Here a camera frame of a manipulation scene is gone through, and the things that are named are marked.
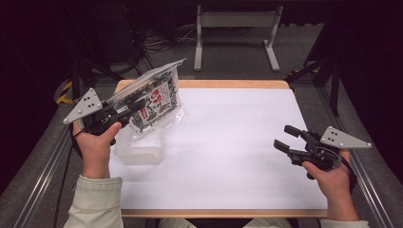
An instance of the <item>triangular metal plate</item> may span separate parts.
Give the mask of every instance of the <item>triangular metal plate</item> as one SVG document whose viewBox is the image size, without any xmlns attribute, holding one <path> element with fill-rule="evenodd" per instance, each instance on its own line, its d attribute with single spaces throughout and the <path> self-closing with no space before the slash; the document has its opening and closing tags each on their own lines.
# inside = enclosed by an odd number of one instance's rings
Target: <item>triangular metal plate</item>
<svg viewBox="0 0 403 228">
<path fill-rule="evenodd" d="M 92 114 L 103 106 L 100 99 L 98 98 L 95 89 L 90 88 L 89 91 L 83 96 L 80 102 L 73 108 L 73 110 L 68 114 L 68 116 L 63 120 L 64 124 L 70 124 L 73 121 L 84 118 L 89 114 Z"/>
<path fill-rule="evenodd" d="M 334 146 L 336 148 L 371 148 L 372 145 L 369 142 L 363 142 L 349 134 L 346 134 L 340 130 L 329 126 L 322 138 L 321 143 Z"/>
</svg>

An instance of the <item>cable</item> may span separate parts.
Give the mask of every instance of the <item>cable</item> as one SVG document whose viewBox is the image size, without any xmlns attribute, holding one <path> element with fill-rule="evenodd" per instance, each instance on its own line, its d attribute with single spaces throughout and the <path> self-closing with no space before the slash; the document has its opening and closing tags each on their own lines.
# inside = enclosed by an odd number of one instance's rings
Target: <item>cable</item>
<svg viewBox="0 0 403 228">
<path fill-rule="evenodd" d="M 54 212 L 53 228 L 56 228 L 57 218 L 59 217 L 60 201 L 61 201 L 62 195 L 63 195 L 63 188 L 65 186 L 65 181 L 66 181 L 66 176 L 67 176 L 67 171 L 68 171 L 68 165 L 70 164 L 70 156 L 71 156 L 71 151 L 72 150 L 73 150 L 73 145 L 71 145 L 70 149 L 68 150 L 65 173 L 63 174 L 62 184 L 60 185 L 60 190 L 59 190 L 59 197 L 57 198 L 57 203 L 56 203 L 56 210 Z"/>
</svg>

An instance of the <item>white sleeve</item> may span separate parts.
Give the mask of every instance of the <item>white sleeve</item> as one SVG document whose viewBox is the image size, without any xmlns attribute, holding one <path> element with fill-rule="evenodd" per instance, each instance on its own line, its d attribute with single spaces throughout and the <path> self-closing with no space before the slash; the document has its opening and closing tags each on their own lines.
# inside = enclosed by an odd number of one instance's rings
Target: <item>white sleeve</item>
<svg viewBox="0 0 403 228">
<path fill-rule="evenodd" d="M 370 228 L 368 221 L 336 221 L 323 219 L 320 222 L 322 228 Z"/>
<path fill-rule="evenodd" d="M 121 178 L 95 180 L 80 175 L 65 228 L 124 227 L 121 188 Z"/>
</svg>

